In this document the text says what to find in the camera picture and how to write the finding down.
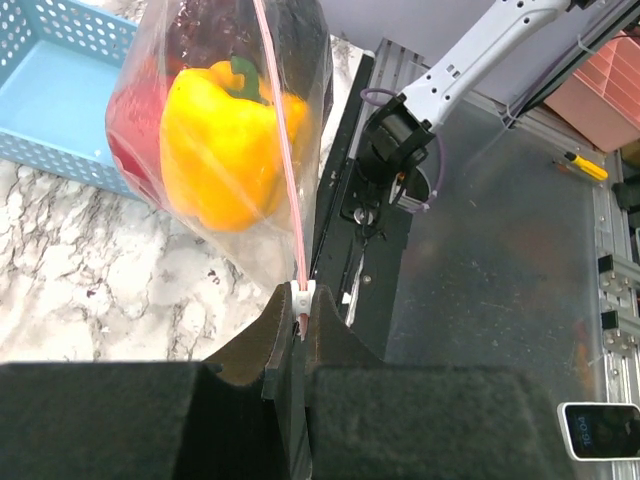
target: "green pepper stem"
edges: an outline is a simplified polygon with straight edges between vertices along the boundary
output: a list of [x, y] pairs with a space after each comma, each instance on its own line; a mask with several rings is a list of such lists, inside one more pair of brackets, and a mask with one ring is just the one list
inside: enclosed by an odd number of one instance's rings
[[238, 92], [240, 97], [264, 103], [264, 99], [260, 96], [260, 76], [253, 63], [246, 58], [232, 56], [231, 73], [244, 76], [244, 86]]

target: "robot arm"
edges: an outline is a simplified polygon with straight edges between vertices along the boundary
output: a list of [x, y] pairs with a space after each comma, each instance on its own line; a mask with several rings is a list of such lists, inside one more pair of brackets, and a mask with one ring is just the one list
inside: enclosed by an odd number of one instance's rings
[[358, 172], [385, 188], [426, 158], [455, 105], [521, 42], [573, 7], [595, 0], [495, 0], [429, 72], [368, 120], [358, 146]]

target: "basket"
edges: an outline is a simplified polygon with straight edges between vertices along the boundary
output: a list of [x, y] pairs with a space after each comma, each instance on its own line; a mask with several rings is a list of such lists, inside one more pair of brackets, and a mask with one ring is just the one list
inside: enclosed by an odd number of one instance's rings
[[640, 138], [640, 46], [608, 42], [545, 103], [604, 152]]
[[137, 198], [104, 123], [136, 29], [73, 0], [0, 0], [0, 158]]

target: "blue plastic basket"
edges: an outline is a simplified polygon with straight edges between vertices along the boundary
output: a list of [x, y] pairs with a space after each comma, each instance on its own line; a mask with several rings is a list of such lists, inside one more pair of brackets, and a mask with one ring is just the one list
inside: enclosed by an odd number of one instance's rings
[[0, 158], [135, 197], [104, 119], [136, 28], [74, 0], [0, 0]]

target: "smartphone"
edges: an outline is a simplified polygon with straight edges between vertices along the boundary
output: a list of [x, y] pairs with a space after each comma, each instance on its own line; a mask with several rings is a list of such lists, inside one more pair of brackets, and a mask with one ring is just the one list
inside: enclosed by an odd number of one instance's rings
[[640, 460], [640, 408], [627, 403], [561, 403], [567, 453], [580, 462]]

